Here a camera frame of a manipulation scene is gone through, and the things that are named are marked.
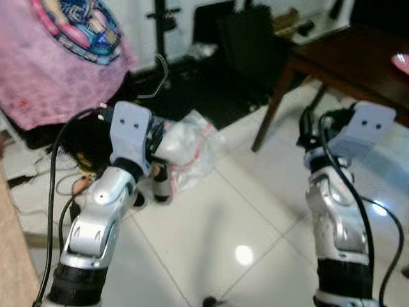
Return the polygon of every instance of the dark wooden table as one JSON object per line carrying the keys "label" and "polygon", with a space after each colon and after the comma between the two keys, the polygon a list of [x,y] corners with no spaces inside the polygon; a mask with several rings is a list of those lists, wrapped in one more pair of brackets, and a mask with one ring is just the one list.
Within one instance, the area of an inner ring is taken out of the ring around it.
{"label": "dark wooden table", "polygon": [[259,150],[295,71],[358,100],[393,107],[398,112],[397,122],[409,127],[409,75],[390,62],[397,53],[409,53],[408,39],[363,26],[292,49],[252,151]]}

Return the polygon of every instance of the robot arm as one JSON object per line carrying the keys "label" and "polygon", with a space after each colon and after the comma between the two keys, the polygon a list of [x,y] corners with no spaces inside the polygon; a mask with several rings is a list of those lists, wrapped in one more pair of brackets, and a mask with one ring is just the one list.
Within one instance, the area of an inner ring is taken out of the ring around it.
{"label": "robot arm", "polygon": [[[311,170],[307,204],[313,215],[318,258],[317,307],[375,307],[373,273],[369,265],[368,234],[356,199],[328,160],[314,136],[312,110],[300,121],[298,145],[305,148],[304,164]],[[365,156],[392,125],[394,110],[368,102],[331,114],[328,147],[350,182],[352,159]]]}
{"label": "robot arm", "polygon": [[121,219],[135,203],[136,183],[150,172],[147,156],[162,137],[160,129],[152,131],[152,115],[143,107],[118,102],[105,115],[112,120],[112,165],[89,188],[85,208],[73,222],[54,271],[45,307],[101,306]]}

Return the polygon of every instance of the pink towel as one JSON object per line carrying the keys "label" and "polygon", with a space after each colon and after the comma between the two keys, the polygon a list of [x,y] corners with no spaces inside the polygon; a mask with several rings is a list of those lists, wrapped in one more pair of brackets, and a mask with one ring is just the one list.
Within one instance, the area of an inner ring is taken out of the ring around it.
{"label": "pink towel", "polygon": [[0,0],[0,107],[25,130],[107,102],[136,64],[101,0]]}

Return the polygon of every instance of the black cable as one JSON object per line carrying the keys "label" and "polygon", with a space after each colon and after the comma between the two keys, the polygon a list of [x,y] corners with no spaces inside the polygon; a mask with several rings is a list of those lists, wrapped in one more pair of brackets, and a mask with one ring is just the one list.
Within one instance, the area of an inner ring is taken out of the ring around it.
{"label": "black cable", "polygon": [[58,147],[61,143],[61,140],[69,126],[80,117],[96,112],[96,109],[87,109],[84,110],[76,115],[74,115],[59,131],[57,138],[52,146],[52,155],[51,155],[51,163],[50,163],[50,191],[49,191],[49,205],[48,205],[48,217],[47,217],[47,259],[45,261],[45,271],[43,274],[43,279],[38,289],[36,300],[33,303],[33,307],[37,307],[41,305],[41,301],[44,296],[45,287],[47,286],[47,282],[50,276],[50,268],[51,268],[51,260],[52,260],[52,218],[54,213],[54,188],[56,185],[56,161],[57,161],[57,153]]}
{"label": "black cable", "polygon": [[88,188],[88,185],[83,187],[80,191],[76,192],[75,194],[72,194],[70,199],[66,202],[63,211],[61,211],[61,215],[59,217],[59,222],[58,222],[58,242],[59,242],[59,255],[63,253],[63,248],[64,248],[64,238],[63,238],[63,223],[64,223],[64,217],[66,214],[66,211],[68,210],[69,206],[71,203],[74,201],[74,199],[80,195],[82,192],[84,192]]}
{"label": "black cable", "polygon": [[383,300],[385,297],[385,290],[390,278],[390,275],[392,274],[393,270],[396,268],[397,262],[399,261],[399,259],[401,258],[402,255],[402,251],[403,251],[403,245],[404,245],[404,240],[405,240],[405,235],[403,233],[403,227],[401,222],[399,222],[399,220],[397,219],[397,217],[395,216],[395,214],[393,214],[388,208],[380,205],[379,203],[370,200],[369,198],[366,198],[364,196],[360,196],[364,201],[367,201],[368,203],[372,203],[374,205],[377,205],[379,207],[381,207],[383,210],[386,211],[386,213],[388,213],[388,215],[390,216],[390,218],[393,220],[393,222],[395,222],[396,227],[397,227],[397,231],[399,232],[399,242],[397,245],[397,249],[396,249],[396,254],[394,256],[394,258],[392,259],[388,270],[386,271],[383,279],[382,279],[382,284],[379,290],[379,305],[380,307],[385,307],[385,305],[383,304]]}
{"label": "black cable", "polygon": [[357,190],[355,190],[354,186],[351,182],[346,178],[345,174],[341,170],[338,165],[336,158],[332,155],[332,152],[327,144],[327,135],[325,134],[325,119],[331,117],[330,113],[324,113],[318,122],[318,130],[320,132],[320,140],[321,145],[324,149],[325,154],[327,155],[332,167],[335,169],[338,176],[344,182],[345,186],[350,190],[352,196],[354,197],[355,201],[357,202],[360,214],[362,216],[362,220],[364,221],[365,231],[368,240],[368,257],[369,257],[369,270],[371,271],[371,277],[373,278],[373,270],[374,270],[374,246],[373,246],[373,237],[371,231],[371,225],[369,224],[369,219],[365,211],[364,203],[360,198]]}

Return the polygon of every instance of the wooden table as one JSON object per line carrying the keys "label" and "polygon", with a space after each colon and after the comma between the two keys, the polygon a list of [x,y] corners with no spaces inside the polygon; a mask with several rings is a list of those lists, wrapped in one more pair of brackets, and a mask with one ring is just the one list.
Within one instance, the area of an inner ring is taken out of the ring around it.
{"label": "wooden table", "polygon": [[295,71],[312,75],[358,100],[393,107],[398,112],[397,121],[409,127],[409,75],[390,62],[396,53],[409,53],[409,40],[363,26],[292,49],[252,151],[259,150]]}
{"label": "wooden table", "polygon": [[0,305],[31,306],[38,278],[0,167]]}

